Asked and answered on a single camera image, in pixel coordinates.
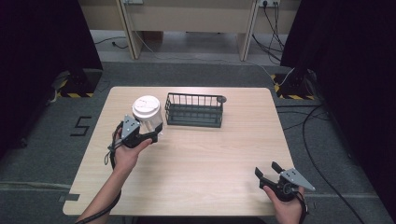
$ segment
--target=hand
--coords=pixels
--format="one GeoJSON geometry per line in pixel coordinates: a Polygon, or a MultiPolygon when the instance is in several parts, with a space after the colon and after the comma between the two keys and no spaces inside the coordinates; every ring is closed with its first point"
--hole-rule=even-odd
{"type": "MultiPolygon", "coordinates": [[[[280,224],[298,224],[300,221],[301,213],[303,208],[297,199],[293,199],[290,202],[280,201],[275,193],[268,187],[264,186],[264,191],[268,195],[268,198],[274,204],[275,217],[280,224]]],[[[304,195],[304,188],[299,187],[299,192],[304,195]]]]}
{"type": "MultiPolygon", "coordinates": [[[[116,141],[120,139],[120,134],[122,129],[116,135],[116,141]]],[[[151,139],[146,139],[141,142],[137,147],[129,148],[125,145],[122,145],[116,149],[115,162],[116,167],[114,169],[122,170],[125,172],[131,173],[137,163],[137,158],[139,153],[145,149],[152,142],[151,139]]]]}

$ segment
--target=electrical outlet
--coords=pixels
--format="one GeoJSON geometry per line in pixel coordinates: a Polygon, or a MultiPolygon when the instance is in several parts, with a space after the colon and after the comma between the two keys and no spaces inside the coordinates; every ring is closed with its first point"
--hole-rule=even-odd
{"type": "Polygon", "coordinates": [[[260,0],[259,7],[263,7],[264,1],[267,2],[267,7],[275,7],[275,3],[279,6],[280,0],[260,0]]]}

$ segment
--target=cable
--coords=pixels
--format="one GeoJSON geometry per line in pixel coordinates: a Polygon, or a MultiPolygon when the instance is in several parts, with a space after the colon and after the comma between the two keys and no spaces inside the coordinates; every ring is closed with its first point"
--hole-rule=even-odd
{"type": "Polygon", "coordinates": [[[274,2],[275,4],[275,30],[276,30],[276,39],[277,42],[279,43],[280,48],[283,50],[283,48],[285,47],[285,45],[282,43],[282,40],[279,37],[279,33],[277,31],[277,23],[279,21],[279,3],[278,2],[274,2]]]}
{"type": "Polygon", "coordinates": [[[128,45],[127,46],[125,46],[125,47],[120,47],[118,44],[116,44],[116,42],[111,42],[111,44],[114,46],[114,47],[117,47],[117,48],[119,48],[119,49],[126,49],[126,48],[128,48],[128,45]]]}
{"type": "Polygon", "coordinates": [[[311,152],[308,148],[308,144],[306,143],[306,138],[305,138],[305,124],[306,122],[309,120],[309,118],[311,117],[311,115],[321,107],[322,105],[319,105],[317,107],[315,107],[309,114],[308,116],[306,116],[304,122],[303,122],[303,140],[304,140],[304,147],[306,150],[306,153],[309,157],[309,160],[311,160],[312,164],[314,165],[315,169],[318,171],[319,175],[323,178],[323,180],[329,185],[329,187],[338,195],[338,197],[340,197],[341,200],[343,200],[343,202],[349,207],[349,209],[352,211],[352,213],[356,216],[356,218],[362,223],[364,224],[363,220],[361,219],[361,217],[359,216],[359,214],[355,211],[355,209],[349,204],[349,202],[341,195],[340,192],[338,192],[338,190],[329,182],[329,180],[327,180],[327,178],[324,176],[324,174],[319,170],[318,166],[315,164],[314,159],[312,158],[311,152]]]}
{"type": "MultiPolygon", "coordinates": [[[[304,112],[300,112],[300,111],[279,111],[277,113],[278,114],[291,114],[291,113],[294,113],[294,114],[308,115],[308,113],[304,113],[304,112]]],[[[330,119],[321,118],[319,115],[322,115],[322,114],[326,114],[326,112],[323,112],[323,113],[320,113],[320,114],[317,114],[317,115],[312,115],[312,118],[321,119],[321,120],[330,120],[330,119]]]]}
{"type": "Polygon", "coordinates": [[[265,15],[265,17],[267,18],[268,23],[270,24],[270,27],[271,27],[271,30],[273,31],[273,36],[274,36],[274,35],[276,35],[276,30],[274,29],[274,26],[273,26],[273,24],[271,23],[270,18],[268,17],[267,11],[265,10],[266,7],[264,7],[263,9],[264,9],[264,15],[265,15]]]}
{"type": "MultiPolygon", "coordinates": [[[[121,146],[121,144],[117,145],[117,143],[116,143],[116,135],[119,132],[119,129],[122,127],[122,124],[123,124],[123,121],[117,126],[116,131],[113,133],[113,141],[111,142],[111,150],[105,155],[105,164],[107,164],[108,157],[109,157],[113,170],[114,170],[114,167],[116,166],[116,163],[114,161],[116,149],[121,146]]],[[[89,222],[109,213],[111,211],[111,209],[113,209],[114,206],[116,206],[116,204],[119,202],[120,197],[121,197],[121,190],[120,190],[119,194],[117,195],[117,197],[114,199],[114,201],[107,208],[105,208],[104,210],[102,210],[90,217],[86,217],[86,218],[76,222],[76,224],[89,223],[89,222]]]]}
{"type": "Polygon", "coordinates": [[[285,82],[286,82],[286,79],[288,79],[288,77],[290,76],[290,74],[292,73],[294,71],[294,68],[292,68],[287,74],[286,74],[286,76],[285,76],[285,78],[283,79],[283,81],[280,83],[280,84],[275,84],[276,86],[282,86],[285,82]]]}
{"type": "Polygon", "coordinates": [[[260,47],[265,53],[270,54],[273,58],[276,58],[278,61],[280,61],[280,59],[279,59],[278,57],[276,57],[275,54],[273,54],[273,53],[271,52],[271,49],[270,49],[269,47],[266,47],[266,46],[264,46],[264,44],[260,43],[260,42],[257,40],[257,38],[256,38],[255,35],[252,35],[252,37],[253,37],[253,39],[256,41],[257,45],[259,45],[259,47],[260,47]]]}
{"type": "Polygon", "coordinates": [[[302,207],[302,213],[301,213],[301,216],[300,216],[300,220],[299,220],[299,224],[303,224],[303,222],[304,222],[304,220],[305,220],[305,217],[306,217],[306,215],[308,214],[308,206],[306,206],[306,203],[305,203],[305,198],[304,198],[304,196],[303,196],[303,194],[302,193],[300,193],[299,191],[297,191],[297,193],[293,193],[294,194],[294,196],[297,198],[297,200],[299,201],[299,203],[300,203],[300,205],[301,205],[301,207],[302,207]]]}
{"type": "Polygon", "coordinates": [[[126,37],[125,37],[125,36],[114,36],[114,37],[110,37],[110,38],[101,40],[101,41],[99,41],[99,42],[95,42],[95,45],[96,45],[96,44],[103,43],[103,42],[105,42],[105,41],[107,41],[107,40],[111,40],[111,39],[120,39],[120,38],[126,38],[126,37]]]}
{"type": "MultiPolygon", "coordinates": [[[[319,115],[322,115],[322,114],[324,114],[324,113],[318,114],[318,115],[314,116],[313,118],[309,118],[309,119],[314,119],[314,118],[316,118],[316,119],[322,119],[322,118],[319,118],[318,116],[319,116],[319,115]]],[[[304,122],[300,122],[300,123],[298,123],[298,124],[294,124],[294,125],[292,125],[292,126],[289,126],[288,128],[284,128],[283,131],[286,131],[286,130],[288,130],[288,129],[292,129],[292,128],[294,128],[294,127],[300,126],[300,125],[302,125],[303,123],[304,123],[304,122]]]]}
{"type": "Polygon", "coordinates": [[[49,99],[49,100],[48,100],[48,103],[49,103],[49,104],[55,103],[56,100],[58,99],[58,90],[55,90],[55,89],[54,89],[54,91],[55,91],[55,93],[53,94],[53,99],[49,99]]]}
{"type": "MultiPolygon", "coordinates": [[[[274,35],[273,35],[273,36],[272,36],[272,38],[271,38],[269,49],[271,48],[273,41],[274,41],[274,35]]],[[[277,64],[277,65],[280,65],[280,59],[276,58],[276,59],[279,61],[279,63],[276,63],[276,62],[274,62],[274,61],[271,59],[271,57],[270,57],[270,56],[271,56],[271,55],[270,55],[270,54],[268,54],[268,59],[270,60],[270,62],[271,62],[271,63],[277,64]]]]}

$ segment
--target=black wire basket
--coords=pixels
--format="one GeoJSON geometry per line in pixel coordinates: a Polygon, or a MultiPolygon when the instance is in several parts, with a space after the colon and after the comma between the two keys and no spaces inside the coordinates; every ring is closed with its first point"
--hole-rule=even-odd
{"type": "Polygon", "coordinates": [[[223,104],[222,95],[200,95],[169,92],[166,99],[168,125],[220,128],[223,104]]]}

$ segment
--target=black curtain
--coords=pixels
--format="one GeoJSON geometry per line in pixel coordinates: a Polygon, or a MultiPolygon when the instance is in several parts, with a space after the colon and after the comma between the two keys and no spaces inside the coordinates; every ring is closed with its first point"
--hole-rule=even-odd
{"type": "Polygon", "coordinates": [[[77,0],[0,1],[0,30],[1,158],[37,119],[60,73],[102,65],[77,0]]]}
{"type": "Polygon", "coordinates": [[[396,221],[396,1],[330,2],[302,0],[281,64],[317,73],[341,136],[396,221]]]}

